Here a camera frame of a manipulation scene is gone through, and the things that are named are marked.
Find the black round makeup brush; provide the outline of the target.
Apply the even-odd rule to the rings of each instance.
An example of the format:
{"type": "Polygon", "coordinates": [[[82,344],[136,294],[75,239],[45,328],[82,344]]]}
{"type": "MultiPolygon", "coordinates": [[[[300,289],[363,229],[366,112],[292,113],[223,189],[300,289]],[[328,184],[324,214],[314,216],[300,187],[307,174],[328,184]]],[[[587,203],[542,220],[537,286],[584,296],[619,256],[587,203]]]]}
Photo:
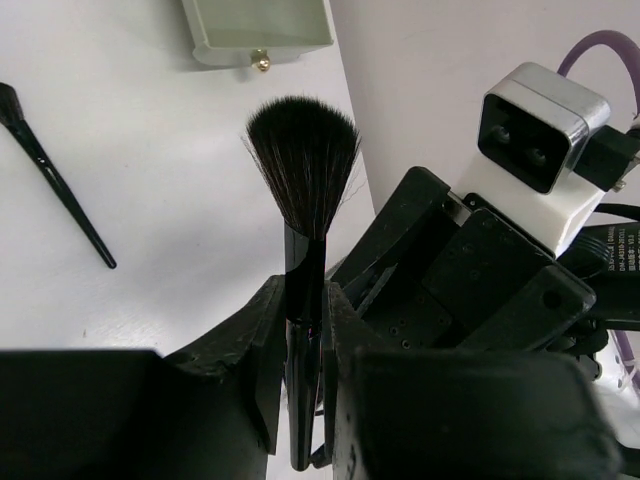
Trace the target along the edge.
{"type": "Polygon", "coordinates": [[[1,84],[1,125],[13,136],[38,168],[41,175],[85,234],[102,261],[108,268],[115,269],[117,267],[115,258],[85,214],[71,188],[32,131],[24,117],[16,90],[6,83],[1,84]]]}

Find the black fan makeup brush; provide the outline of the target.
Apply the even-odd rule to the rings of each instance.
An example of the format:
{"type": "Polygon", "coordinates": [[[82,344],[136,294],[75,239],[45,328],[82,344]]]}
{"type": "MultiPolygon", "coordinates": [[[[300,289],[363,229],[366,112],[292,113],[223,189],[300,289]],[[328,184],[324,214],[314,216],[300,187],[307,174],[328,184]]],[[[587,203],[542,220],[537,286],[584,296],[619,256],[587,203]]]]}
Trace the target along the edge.
{"type": "Polygon", "coordinates": [[[249,152],[284,221],[290,461],[309,467],[321,369],[326,240],[360,149],[355,123],[307,96],[261,105],[246,125],[249,152]]]}

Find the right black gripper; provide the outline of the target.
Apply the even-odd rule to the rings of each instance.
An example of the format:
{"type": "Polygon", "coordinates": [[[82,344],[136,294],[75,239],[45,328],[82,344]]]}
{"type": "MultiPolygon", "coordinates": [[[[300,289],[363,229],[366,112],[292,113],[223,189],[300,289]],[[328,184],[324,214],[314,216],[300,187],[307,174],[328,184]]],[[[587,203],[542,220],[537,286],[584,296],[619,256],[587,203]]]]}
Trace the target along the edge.
{"type": "Polygon", "coordinates": [[[333,273],[357,316],[398,350],[543,350],[596,295],[483,199],[407,171],[333,273]]]}

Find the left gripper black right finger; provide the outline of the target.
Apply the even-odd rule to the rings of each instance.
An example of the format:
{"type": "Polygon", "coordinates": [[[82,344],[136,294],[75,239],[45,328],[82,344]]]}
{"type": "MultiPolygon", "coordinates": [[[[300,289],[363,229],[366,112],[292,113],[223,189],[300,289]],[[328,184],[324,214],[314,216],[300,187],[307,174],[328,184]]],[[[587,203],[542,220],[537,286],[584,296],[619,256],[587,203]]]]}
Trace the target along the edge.
{"type": "Polygon", "coordinates": [[[579,366],[526,352],[392,349],[325,290],[337,479],[613,479],[620,452],[579,366]]]}

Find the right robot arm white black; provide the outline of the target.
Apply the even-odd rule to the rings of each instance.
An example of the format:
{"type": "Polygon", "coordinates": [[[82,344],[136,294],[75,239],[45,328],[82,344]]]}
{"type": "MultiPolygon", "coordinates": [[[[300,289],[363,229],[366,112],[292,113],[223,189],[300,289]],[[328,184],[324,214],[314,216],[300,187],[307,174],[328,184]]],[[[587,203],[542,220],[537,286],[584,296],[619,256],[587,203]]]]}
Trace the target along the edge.
{"type": "Polygon", "coordinates": [[[613,479],[637,449],[592,389],[639,326],[635,207],[554,254],[487,195],[410,169],[331,279],[325,441],[337,479],[613,479]]]}

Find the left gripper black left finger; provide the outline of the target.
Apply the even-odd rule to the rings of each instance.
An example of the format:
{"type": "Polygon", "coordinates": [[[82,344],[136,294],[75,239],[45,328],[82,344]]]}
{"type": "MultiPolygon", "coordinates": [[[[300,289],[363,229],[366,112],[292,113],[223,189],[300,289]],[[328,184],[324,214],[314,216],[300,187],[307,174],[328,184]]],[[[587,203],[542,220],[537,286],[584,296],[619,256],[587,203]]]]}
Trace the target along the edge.
{"type": "Polygon", "coordinates": [[[262,479],[277,443],[285,282],[181,349],[1,354],[5,479],[262,479]]]}

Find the round cream drawer organizer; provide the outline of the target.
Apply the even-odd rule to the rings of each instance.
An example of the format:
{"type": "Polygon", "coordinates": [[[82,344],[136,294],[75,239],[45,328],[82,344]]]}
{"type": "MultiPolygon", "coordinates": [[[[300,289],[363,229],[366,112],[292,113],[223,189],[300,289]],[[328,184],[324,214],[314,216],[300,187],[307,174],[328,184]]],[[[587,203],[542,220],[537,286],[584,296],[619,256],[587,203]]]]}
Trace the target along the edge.
{"type": "Polygon", "coordinates": [[[182,5],[193,56],[207,66],[266,71],[333,44],[323,1],[190,0],[182,5]]]}

